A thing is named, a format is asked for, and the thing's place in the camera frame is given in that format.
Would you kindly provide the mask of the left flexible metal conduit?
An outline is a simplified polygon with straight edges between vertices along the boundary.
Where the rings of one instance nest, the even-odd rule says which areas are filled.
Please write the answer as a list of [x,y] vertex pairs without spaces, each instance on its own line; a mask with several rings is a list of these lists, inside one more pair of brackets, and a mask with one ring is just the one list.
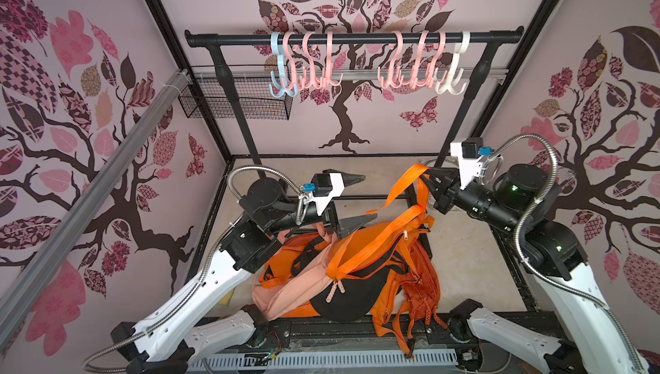
[[84,360],[86,372],[112,372],[93,362],[114,351],[129,361],[127,367],[118,368],[119,373],[184,372],[193,350],[185,337],[194,324],[275,253],[280,231],[304,222],[303,186],[282,172],[244,166],[231,171],[227,180],[242,214],[212,245],[204,266],[149,317],[118,325],[112,333],[113,346]]

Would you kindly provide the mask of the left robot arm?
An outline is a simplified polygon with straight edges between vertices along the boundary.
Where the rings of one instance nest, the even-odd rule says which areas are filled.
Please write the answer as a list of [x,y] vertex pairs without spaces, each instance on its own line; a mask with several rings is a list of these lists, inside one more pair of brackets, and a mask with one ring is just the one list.
[[122,322],[112,332],[127,361],[125,373],[185,373],[200,360],[247,343],[267,321],[254,305],[205,325],[200,320],[220,299],[252,277],[283,244],[282,231],[323,219],[326,208],[346,188],[365,177],[325,169],[297,186],[262,165],[234,169],[230,191],[242,209],[214,243],[202,269],[164,305],[139,322]]

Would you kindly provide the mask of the aluminium profile bar back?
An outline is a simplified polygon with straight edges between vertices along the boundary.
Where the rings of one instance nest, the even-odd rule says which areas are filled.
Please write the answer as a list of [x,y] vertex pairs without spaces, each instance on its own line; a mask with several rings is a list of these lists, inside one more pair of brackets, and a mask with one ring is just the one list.
[[[458,75],[460,70],[463,70],[462,78],[469,78],[474,72],[473,67],[459,67],[455,72]],[[213,66],[194,67],[194,76],[196,78],[215,78],[215,68]],[[247,68],[234,67],[230,68],[234,78],[270,78],[270,71],[264,70],[249,70]],[[505,67],[492,66],[487,74],[487,78],[504,79],[509,70]],[[340,75],[344,80],[377,80],[377,70],[340,70],[333,73],[333,80],[338,80]]]

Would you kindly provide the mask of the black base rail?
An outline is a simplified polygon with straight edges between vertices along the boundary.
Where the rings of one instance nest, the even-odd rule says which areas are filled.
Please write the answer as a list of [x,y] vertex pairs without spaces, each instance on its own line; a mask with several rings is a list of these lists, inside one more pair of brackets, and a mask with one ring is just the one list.
[[[567,338],[559,319],[551,311],[500,312],[498,316],[545,336]],[[414,336],[417,348],[421,347],[423,341],[431,345],[474,346],[477,344],[476,336],[469,333],[465,322],[458,322],[448,313],[441,313],[438,317],[445,320],[448,329],[442,328],[437,322],[433,322],[430,326],[417,322],[412,329],[409,329],[410,318],[407,314],[400,318],[401,329],[404,334],[411,333]],[[270,322],[265,329],[258,330],[247,343],[236,346],[235,349],[278,351],[296,345],[319,347],[352,340],[381,341],[387,346],[397,346],[392,334],[383,337],[376,335],[370,316],[361,317],[355,322],[331,322],[323,317],[311,317],[278,319]]]

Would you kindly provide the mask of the white multi-hook hanger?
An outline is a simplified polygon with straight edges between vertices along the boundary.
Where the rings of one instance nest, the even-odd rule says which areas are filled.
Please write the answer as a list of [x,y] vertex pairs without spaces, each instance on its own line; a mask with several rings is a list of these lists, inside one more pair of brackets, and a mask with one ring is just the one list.
[[460,68],[459,64],[461,56],[464,55],[469,48],[470,40],[471,33],[468,31],[462,32],[461,41],[458,42],[454,47],[450,68],[444,74],[442,80],[436,81],[434,90],[438,95],[449,93],[450,95],[458,96],[467,89],[467,83],[464,83],[461,87],[458,87],[464,73],[464,69]]

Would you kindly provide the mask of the bright orange waist bag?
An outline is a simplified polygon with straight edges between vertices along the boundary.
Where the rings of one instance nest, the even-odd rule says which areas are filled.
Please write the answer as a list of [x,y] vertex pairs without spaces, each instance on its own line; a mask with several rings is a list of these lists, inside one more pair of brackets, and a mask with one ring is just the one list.
[[398,250],[404,260],[410,260],[410,248],[419,236],[428,233],[434,219],[427,213],[427,194],[422,189],[421,176],[429,168],[415,164],[391,189],[386,203],[391,204],[409,186],[417,186],[417,202],[398,218],[355,231],[339,239],[332,248],[327,276],[336,282],[344,279],[366,279],[383,267],[390,250]]

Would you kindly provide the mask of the black clothes rack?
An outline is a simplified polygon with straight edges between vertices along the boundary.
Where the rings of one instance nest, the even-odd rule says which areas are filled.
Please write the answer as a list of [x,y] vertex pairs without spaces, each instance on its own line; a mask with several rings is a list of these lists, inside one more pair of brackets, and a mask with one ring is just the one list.
[[[485,128],[486,123],[488,123],[494,115],[495,105],[501,102],[501,99],[504,97],[505,88],[508,87],[508,83],[512,81],[512,78],[516,76],[517,69],[515,66],[522,66],[522,59],[524,59],[526,54],[521,56],[522,59],[518,58],[518,54],[523,52],[523,45],[526,42],[521,42],[525,37],[525,28],[524,26],[519,26],[516,30],[491,30],[488,32],[471,32],[471,43],[483,43],[486,44],[483,53],[479,61],[477,62],[474,72],[469,77],[469,84],[467,85],[467,90],[463,94],[463,99],[461,105],[457,111],[457,114],[452,122],[450,130],[447,134],[447,137],[438,152],[438,156],[435,160],[434,168],[441,168],[443,163],[449,162],[448,157],[450,155],[450,143],[454,141],[459,133],[459,130],[462,126],[462,123],[465,121],[465,118],[469,112],[471,105],[476,99],[481,86],[487,79],[487,74],[493,66],[493,60],[499,48],[505,44],[518,44],[513,59],[511,60],[507,69],[509,70],[507,76],[505,77],[505,82],[503,85],[500,85],[495,92],[493,93],[489,102],[486,103],[486,109],[482,112],[479,117],[476,128],[472,130],[471,136],[481,135]],[[226,62],[226,59],[223,56],[222,47],[237,47],[237,46],[262,46],[264,43],[270,42],[270,35],[218,35],[218,34],[192,34],[189,30],[184,32],[185,39],[189,47],[197,48],[202,47],[208,50],[213,60],[213,67],[215,68],[216,77],[220,87],[223,88],[223,91],[229,101],[232,112],[235,116],[235,119],[240,128],[242,138],[249,150],[247,157],[252,159],[256,164],[261,163],[261,156],[257,151],[256,144],[254,143],[254,138],[249,129],[247,118],[243,112],[242,106],[240,104],[240,96],[237,93],[235,88],[235,79],[230,71],[230,65]],[[420,41],[421,34],[417,33],[404,33],[403,43],[405,44],[414,44]],[[462,39],[462,33],[454,32],[448,33],[445,35],[445,44],[447,43],[457,43]],[[302,45],[303,35],[294,34],[292,39],[290,39],[290,44],[293,45]],[[309,39],[311,44],[326,44],[327,34],[315,34],[312,35]],[[393,32],[390,33],[362,33],[362,34],[338,34],[333,37],[333,40],[337,41],[338,44],[348,44],[348,45],[378,45],[387,47],[389,44],[396,44],[395,35]],[[211,136],[216,142],[216,146],[220,151],[220,154],[225,163],[225,175],[231,167],[234,166],[235,161],[238,157],[245,157],[240,155],[234,155],[231,153],[226,141],[223,138],[222,132],[216,122],[215,116],[212,114],[210,105],[208,104],[208,98],[201,93],[201,88],[199,83],[194,77],[194,81],[189,83],[189,87],[192,85],[194,90],[199,90],[199,96],[193,95],[192,97],[196,100],[197,106],[201,109],[201,114],[203,119],[206,122],[207,127],[211,131]],[[314,155],[289,155],[289,154],[275,154],[275,158],[296,158],[296,157],[323,157],[323,156],[314,156]],[[211,221],[216,219],[218,216],[218,210],[223,198],[223,192],[228,184],[228,180],[223,179],[220,181],[221,189],[217,192],[213,203],[211,204],[211,213],[207,219],[207,225],[205,225],[205,230],[202,233],[202,242],[208,242],[211,235]]]

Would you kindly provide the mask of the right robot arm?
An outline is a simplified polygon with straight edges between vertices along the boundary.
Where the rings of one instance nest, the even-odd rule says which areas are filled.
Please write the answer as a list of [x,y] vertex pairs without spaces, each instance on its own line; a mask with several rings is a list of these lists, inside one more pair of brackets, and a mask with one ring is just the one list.
[[422,177],[438,212],[462,209],[472,219],[487,223],[511,255],[528,259],[569,336],[560,339],[537,333],[500,317],[476,300],[466,299],[451,312],[452,338],[491,342],[542,373],[658,372],[658,367],[622,339],[576,235],[567,226],[546,218],[559,194],[558,185],[532,212],[520,238],[514,238],[524,209],[547,178],[542,169],[528,164],[512,166],[498,178],[494,190],[476,181],[463,188],[456,168],[429,169]]

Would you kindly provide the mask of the aluminium profile bar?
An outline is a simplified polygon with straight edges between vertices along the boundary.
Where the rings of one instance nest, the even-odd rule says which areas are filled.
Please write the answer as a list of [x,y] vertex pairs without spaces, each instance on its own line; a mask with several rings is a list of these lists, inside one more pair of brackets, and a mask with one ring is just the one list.
[[168,108],[191,82],[191,73],[180,69],[158,92],[140,121],[121,142],[74,206],[65,214],[54,234],[37,251],[10,289],[1,298],[1,346],[5,347],[34,302],[59,270],[88,224],[111,194],[114,186],[148,140]]
[[[463,70],[462,78],[469,78],[474,72],[473,67],[459,67],[455,72],[458,75],[460,70]],[[213,66],[194,67],[194,76],[196,78],[215,78],[215,68]],[[234,67],[230,68],[234,78],[270,78],[270,71],[264,70],[249,70],[247,68]],[[487,74],[487,78],[504,79],[509,70],[505,67],[492,66]],[[338,80],[340,75],[344,80],[377,80],[377,70],[340,70],[333,73],[333,80]]]

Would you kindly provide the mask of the black and orange bag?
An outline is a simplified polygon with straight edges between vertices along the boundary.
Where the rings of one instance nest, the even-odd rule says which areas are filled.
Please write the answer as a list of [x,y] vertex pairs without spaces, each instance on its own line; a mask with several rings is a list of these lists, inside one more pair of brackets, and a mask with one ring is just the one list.
[[383,267],[366,279],[344,279],[345,291],[333,288],[333,282],[307,303],[283,315],[284,318],[323,317],[333,322],[353,322],[371,312],[391,272],[405,274],[409,266],[396,250],[388,252],[390,258]]

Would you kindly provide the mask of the right flexible metal conduit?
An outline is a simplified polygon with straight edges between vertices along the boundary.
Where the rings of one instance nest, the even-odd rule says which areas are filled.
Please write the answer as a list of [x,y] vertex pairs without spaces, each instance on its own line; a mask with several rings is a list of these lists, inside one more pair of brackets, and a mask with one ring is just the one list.
[[486,161],[491,164],[495,159],[519,140],[531,139],[544,146],[550,161],[550,169],[545,183],[535,191],[529,205],[522,212],[512,234],[513,248],[522,265],[548,288],[548,295],[555,301],[559,311],[566,311],[570,317],[576,317],[577,328],[582,322],[581,333],[584,339],[577,343],[583,357],[583,364],[589,367],[589,355],[596,363],[604,362],[607,357],[621,357],[620,366],[608,363],[616,373],[646,373],[649,365],[629,339],[622,324],[613,310],[596,294],[598,285],[586,260],[579,242],[574,235],[565,237],[565,243],[559,243],[562,231],[559,225],[543,220],[541,210],[551,207],[554,198],[548,195],[556,185],[558,156],[548,140],[536,133],[521,133],[505,142]]

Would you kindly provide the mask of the light blue multi-hook hanger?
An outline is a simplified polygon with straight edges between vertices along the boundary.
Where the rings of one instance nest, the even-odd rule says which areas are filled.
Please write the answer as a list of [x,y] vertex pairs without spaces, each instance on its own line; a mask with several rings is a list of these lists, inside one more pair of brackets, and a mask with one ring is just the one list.
[[280,42],[280,33],[273,32],[270,36],[270,45],[272,52],[276,55],[277,71],[271,71],[271,84],[269,85],[270,94],[274,98],[283,96],[295,97],[299,93],[299,88],[295,82],[290,82],[287,78],[285,68],[285,49],[284,44]]

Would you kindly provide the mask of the dark orange backpack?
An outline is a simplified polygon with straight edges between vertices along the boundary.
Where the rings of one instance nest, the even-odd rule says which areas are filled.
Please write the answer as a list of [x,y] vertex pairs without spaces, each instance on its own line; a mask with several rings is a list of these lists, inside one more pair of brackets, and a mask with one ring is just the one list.
[[395,336],[408,360],[414,357],[413,327],[416,322],[422,322],[427,328],[433,324],[442,329],[449,328],[437,314],[441,299],[438,275],[421,243],[411,246],[410,259],[412,262],[407,264],[405,273],[399,267],[389,272],[371,309],[376,335]]

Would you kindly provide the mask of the aluminium profile bar left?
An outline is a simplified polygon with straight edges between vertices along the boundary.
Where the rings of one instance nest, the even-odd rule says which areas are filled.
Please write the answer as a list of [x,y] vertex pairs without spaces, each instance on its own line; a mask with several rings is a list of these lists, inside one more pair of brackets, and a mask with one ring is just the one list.
[[121,142],[74,206],[65,214],[54,234],[37,251],[10,289],[1,298],[1,346],[5,347],[34,302],[59,270],[88,224],[111,194],[114,186],[148,140],[168,108],[191,82],[191,73],[180,69],[158,92],[140,121]]

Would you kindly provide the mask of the flexible metal conduit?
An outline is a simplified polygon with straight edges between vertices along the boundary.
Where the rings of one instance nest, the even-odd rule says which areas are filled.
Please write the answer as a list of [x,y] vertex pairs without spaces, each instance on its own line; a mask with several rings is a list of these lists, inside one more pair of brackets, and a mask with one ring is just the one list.
[[519,140],[531,139],[544,146],[550,161],[550,169],[545,183],[535,191],[529,205],[522,212],[512,234],[513,248],[522,265],[548,288],[548,295],[555,301],[559,311],[566,311],[570,317],[576,317],[577,328],[582,322],[581,333],[584,339],[577,343],[583,357],[583,364],[589,367],[589,355],[596,363],[604,362],[607,357],[621,357],[620,366],[608,363],[616,373],[646,373],[649,365],[629,339],[622,324],[613,310],[596,294],[598,285],[586,260],[579,242],[574,235],[565,237],[565,243],[559,243],[562,231],[559,225],[543,220],[541,210],[551,207],[554,198],[548,195],[556,185],[558,156],[548,140],[536,133],[521,133],[505,142],[486,161],[491,164],[495,159]]
[[114,351],[129,361],[127,367],[118,368],[119,373],[184,372],[193,350],[185,337],[194,324],[275,253],[280,231],[304,222],[303,186],[282,172],[244,166],[231,171],[227,180],[242,214],[212,245],[204,266],[149,317],[118,325],[112,333],[113,346],[84,360],[86,372],[112,372],[93,362]]

